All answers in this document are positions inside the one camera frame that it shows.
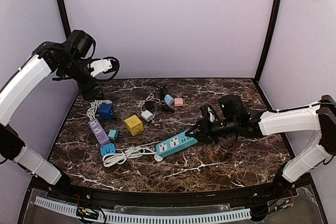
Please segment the pink charger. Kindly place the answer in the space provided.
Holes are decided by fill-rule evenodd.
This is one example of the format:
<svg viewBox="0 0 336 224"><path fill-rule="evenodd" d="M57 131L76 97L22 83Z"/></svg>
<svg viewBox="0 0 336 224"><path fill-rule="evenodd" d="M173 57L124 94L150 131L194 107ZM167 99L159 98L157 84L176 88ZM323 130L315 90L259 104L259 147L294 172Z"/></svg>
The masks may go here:
<svg viewBox="0 0 336 224"><path fill-rule="evenodd" d="M183 99L182 98L175 98L174 99L174 106L178 107L178 106L183 106Z"/></svg>

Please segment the dark blue cube adapter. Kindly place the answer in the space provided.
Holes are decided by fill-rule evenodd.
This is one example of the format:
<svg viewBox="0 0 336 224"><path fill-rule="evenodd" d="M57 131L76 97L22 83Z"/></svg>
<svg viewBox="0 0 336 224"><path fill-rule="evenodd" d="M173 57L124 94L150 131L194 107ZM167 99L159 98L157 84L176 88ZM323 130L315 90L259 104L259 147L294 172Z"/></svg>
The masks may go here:
<svg viewBox="0 0 336 224"><path fill-rule="evenodd" d="M98 109L98 114L103 120L112 120L114 118L113 104L102 103Z"/></svg>

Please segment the small teal plug adapter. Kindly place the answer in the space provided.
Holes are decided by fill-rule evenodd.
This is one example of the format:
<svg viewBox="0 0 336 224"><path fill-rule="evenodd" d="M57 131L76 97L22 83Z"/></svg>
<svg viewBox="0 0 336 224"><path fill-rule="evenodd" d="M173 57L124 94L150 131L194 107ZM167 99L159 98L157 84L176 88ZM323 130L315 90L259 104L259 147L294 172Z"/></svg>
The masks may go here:
<svg viewBox="0 0 336 224"><path fill-rule="evenodd" d="M110 140L118 140L122 134L120 133L119 130L110 130L108 133L108 137Z"/></svg>

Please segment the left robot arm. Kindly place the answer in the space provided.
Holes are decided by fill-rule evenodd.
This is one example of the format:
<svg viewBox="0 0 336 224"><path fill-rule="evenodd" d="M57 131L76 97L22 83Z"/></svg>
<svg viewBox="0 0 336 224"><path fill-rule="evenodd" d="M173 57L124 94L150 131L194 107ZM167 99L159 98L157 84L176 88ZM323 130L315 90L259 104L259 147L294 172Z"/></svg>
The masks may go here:
<svg viewBox="0 0 336 224"><path fill-rule="evenodd" d="M62 43L45 41L1 88L1 155L5 161L16 163L57 188L68 185L70 178L27 145L10 122L18 108L52 73L56 74L54 81L75 80L84 99L102 100L103 91L97 83L104 80L97 76L116 75L120 64L114 57L87 57L88 51L95 48L96 41L83 30L74 30Z"/></svg>

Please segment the yellow cube socket adapter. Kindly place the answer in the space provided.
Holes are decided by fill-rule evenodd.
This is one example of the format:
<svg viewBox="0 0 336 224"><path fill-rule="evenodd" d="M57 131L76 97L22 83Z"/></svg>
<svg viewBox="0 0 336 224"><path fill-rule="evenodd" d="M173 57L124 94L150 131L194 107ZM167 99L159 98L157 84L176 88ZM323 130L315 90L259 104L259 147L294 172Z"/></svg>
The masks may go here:
<svg viewBox="0 0 336 224"><path fill-rule="evenodd" d="M136 115L125 119L125 124L132 136L138 135L144 131L143 123Z"/></svg>

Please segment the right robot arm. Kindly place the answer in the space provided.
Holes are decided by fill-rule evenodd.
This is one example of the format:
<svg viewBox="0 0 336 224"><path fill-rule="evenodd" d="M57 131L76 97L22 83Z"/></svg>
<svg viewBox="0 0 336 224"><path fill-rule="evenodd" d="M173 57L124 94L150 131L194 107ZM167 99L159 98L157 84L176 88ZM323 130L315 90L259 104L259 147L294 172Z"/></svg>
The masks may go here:
<svg viewBox="0 0 336 224"><path fill-rule="evenodd" d="M320 100L296 108L263 110L250 114L238 95L218 100L223 114L220 119L211 105L200 108L202 118L185 132L200 142L218 143L220 138L262 138L276 134L302 136L307 146L278 169L267 197L279 198L304 174L327 159L335 157L335 100L323 95Z"/></svg>

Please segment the teal power strip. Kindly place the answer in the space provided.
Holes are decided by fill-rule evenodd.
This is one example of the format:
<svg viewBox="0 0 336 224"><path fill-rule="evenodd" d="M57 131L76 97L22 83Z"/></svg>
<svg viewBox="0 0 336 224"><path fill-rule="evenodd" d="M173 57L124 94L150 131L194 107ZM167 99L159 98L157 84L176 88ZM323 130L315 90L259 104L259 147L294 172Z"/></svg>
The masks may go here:
<svg viewBox="0 0 336 224"><path fill-rule="evenodd" d="M158 156L165 158L190 146L195 145L198 140L194 137L186 136L185 132L179 133L156 145Z"/></svg>

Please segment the white usb charger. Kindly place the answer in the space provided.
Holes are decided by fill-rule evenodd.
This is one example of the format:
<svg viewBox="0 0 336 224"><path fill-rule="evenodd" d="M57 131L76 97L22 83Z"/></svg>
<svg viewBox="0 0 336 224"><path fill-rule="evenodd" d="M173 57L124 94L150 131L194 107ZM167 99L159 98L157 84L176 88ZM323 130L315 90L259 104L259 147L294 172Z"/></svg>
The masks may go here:
<svg viewBox="0 0 336 224"><path fill-rule="evenodd" d="M155 115L149 110L145 110L141 113L141 117L147 122L150 122L154 119Z"/></svg>

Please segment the black power adapter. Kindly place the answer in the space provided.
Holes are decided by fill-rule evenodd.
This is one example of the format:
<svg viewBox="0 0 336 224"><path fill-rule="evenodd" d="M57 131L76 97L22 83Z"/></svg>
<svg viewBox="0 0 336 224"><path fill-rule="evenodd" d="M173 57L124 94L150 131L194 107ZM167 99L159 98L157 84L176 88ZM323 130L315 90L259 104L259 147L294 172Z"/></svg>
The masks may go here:
<svg viewBox="0 0 336 224"><path fill-rule="evenodd" d="M144 105L146 107L146 110L150 111L151 113L154 113L155 104L153 101L145 101Z"/></svg>

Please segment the blue square socket adapter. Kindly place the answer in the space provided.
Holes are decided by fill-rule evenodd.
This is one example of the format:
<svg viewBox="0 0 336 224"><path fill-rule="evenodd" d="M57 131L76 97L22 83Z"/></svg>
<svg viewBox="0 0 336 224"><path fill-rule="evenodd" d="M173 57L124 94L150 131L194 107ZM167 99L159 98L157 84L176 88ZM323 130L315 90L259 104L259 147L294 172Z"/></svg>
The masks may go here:
<svg viewBox="0 0 336 224"><path fill-rule="evenodd" d="M115 149L115 145L113 143L102 145L100 147L101 156L114 154L115 152L116 152L116 149Z"/></svg>

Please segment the purple power strip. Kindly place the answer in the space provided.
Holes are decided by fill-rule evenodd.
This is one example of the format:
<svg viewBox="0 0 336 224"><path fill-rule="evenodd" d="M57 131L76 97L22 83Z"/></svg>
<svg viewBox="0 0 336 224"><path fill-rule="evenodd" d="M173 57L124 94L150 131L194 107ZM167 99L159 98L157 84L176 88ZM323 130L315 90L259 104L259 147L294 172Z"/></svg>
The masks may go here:
<svg viewBox="0 0 336 224"><path fill-rule="evenodd" d="M90 120L88 124L101 146L111 143L108 135L97 119Z"/></svg>

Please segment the light blue charger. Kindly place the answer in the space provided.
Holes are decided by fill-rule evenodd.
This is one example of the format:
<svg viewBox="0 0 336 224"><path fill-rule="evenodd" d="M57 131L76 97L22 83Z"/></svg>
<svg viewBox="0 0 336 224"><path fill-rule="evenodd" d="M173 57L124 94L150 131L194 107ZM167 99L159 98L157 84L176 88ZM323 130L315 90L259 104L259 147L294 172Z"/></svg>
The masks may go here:
<svg viewBox="0 0 336 224"><path fill-rule="evenodd" d="M166 94L164 97L164 102L170 106L174 102L174 98L170 94Z"/></svg>

